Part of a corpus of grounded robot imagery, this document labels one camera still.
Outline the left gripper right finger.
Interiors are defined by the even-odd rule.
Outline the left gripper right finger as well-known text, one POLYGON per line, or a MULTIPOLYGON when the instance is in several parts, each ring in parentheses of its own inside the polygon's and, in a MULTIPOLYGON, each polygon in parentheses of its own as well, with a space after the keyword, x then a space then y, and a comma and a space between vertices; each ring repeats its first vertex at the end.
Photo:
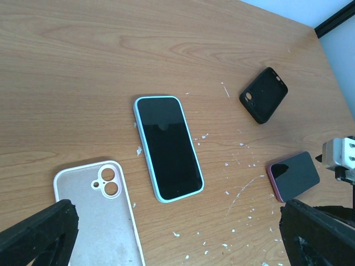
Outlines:
POLYGON ((280 212, 291 265, 354 265, 354 208, 311 207, 293 199, 280 212))

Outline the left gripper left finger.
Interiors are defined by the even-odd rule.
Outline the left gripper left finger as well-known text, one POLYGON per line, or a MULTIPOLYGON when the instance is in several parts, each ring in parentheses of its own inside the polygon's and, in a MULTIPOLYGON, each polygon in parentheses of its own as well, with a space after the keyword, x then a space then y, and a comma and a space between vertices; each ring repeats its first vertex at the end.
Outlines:
POLYGON ((68 265, 78 235, 75 205, 63 199, 1 232, 1 265, 68 265))

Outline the pink translucent phone case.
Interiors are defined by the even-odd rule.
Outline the pink translucent phone case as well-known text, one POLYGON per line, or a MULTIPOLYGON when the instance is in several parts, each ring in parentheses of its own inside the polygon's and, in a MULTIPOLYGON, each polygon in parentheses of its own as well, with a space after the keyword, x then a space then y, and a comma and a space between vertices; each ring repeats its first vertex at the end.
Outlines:
POLYGON ((71 167, 53 181, 55 200, 79 217, 69 265, 145 265, 122 167, 108 160, 71 167))

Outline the pink-edged black phone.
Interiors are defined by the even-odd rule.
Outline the pink-edged black phone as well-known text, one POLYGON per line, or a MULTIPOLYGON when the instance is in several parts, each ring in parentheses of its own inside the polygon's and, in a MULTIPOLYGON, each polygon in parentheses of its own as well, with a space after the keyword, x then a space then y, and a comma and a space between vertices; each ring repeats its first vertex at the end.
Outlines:
POLYGON ((320 176, 309 152, 279 159, 266 167, 278 201, 285 203, 296 198, 320 182, 320 176))

